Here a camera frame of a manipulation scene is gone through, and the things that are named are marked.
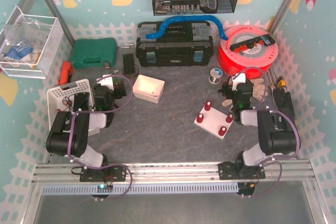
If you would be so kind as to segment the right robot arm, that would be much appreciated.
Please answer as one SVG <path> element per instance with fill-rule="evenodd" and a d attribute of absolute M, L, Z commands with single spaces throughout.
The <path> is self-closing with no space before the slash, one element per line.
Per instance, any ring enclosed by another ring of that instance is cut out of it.
<path fill-rule="evenodd" d="M 275 110 L 257 110 L 251 107 L 253 83 L 249 80 L 223 84 L 219 90 L 233 102 L 230 110 L 233 120 L 241 125 L 255 126 L 258 143 L 240 152 L 234 162 L 218 165 L 221 180 L 264 179 L 264 165 L 280 156 L 295 156 L 300 149 L 300 136 L 294 123 L 294 109 L 290 92 L 285 87 L 272 88 Z"/>

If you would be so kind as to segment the white spring tray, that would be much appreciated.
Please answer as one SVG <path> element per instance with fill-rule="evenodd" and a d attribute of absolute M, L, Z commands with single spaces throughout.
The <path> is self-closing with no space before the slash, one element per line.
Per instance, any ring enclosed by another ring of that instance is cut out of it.
<path fill-rule="evenodd" d="M 163 80 L 140 74 L 133 85 L 133 94 L 136 98 L 158 103 L 164 90 L 164 84 Z"/>

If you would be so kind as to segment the red spring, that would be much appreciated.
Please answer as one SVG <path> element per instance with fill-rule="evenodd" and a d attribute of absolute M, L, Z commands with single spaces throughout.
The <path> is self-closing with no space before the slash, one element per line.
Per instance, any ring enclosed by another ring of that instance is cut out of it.
<path fill-rule="evenodd" d="M 233 120 L 234 120 L 233 114 L 230 113 L 230 114 L 226 117 L 226 123 L 231 124 Z"/>
<path fill-rule="evenodd" d="M 199 114 L 196 118 L 197 123 L 202 123 L 204 119 L 204 115 L 203 114 Z"/>
<path fill-rule="evenodd" d="M 205 106 L 204 106 L 204 109 L 205 109 L 205 111 L 209 111 L 211 109 L 211 107 L 212 107 L 211 101 L 207 101 Z"/>
<path fill-rule="evenodd" d="M 227 132 L 227 128 L 225 126 L 222 126 L 219 131 L 218 131 L 218 135 L 219 136 L 224 136 Z"/>

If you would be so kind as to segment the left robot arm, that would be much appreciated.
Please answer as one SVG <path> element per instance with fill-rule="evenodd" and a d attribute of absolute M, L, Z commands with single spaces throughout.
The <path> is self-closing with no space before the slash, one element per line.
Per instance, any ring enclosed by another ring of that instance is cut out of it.
<path fill-rule="evenodd" d="M 105 155 L 98 153 L 88 144 L 90 130 L 99 130 L 111 125 L 114 113 L 114 91 L 107 86 L 97 84 L 98 111 L 91 111 L 93 103 L 91 91 L 72 92 L 73 100 L 68 95 L 63 97 L 70 106 L 64 111 L 57 111 L 46 140 L 46 150 L 51 154 L 67 156 L 72 161 L 80 162 L 81 182 L 102 182 L 103 187 L 111 187 L 112 182 L 124 182 L 127 170 L 124 166 L 110 166 Z"/>

